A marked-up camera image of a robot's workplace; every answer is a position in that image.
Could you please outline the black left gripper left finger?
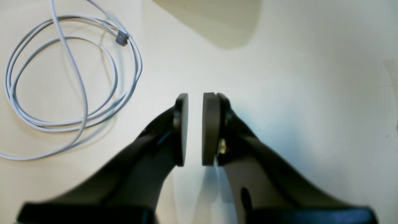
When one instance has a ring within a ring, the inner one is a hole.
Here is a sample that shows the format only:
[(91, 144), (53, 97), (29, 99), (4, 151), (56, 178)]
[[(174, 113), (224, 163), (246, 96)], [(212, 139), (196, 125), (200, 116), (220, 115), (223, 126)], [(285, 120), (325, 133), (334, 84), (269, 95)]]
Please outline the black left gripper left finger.
[(161, 113), (128, 146), (72, 190), (28, 202), (19, 224), (157, 224), (165, 179), (185, 163), (188, 94)]

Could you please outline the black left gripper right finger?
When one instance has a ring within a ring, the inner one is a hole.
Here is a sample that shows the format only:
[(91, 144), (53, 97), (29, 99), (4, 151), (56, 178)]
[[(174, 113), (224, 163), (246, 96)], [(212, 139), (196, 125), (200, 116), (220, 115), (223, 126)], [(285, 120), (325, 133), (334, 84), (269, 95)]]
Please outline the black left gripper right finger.
[(370, 207), (320, 190), (260, 141), (221, 93), (203, 94), (202, 164), (222, 167), (245, 224), (377, 224)]

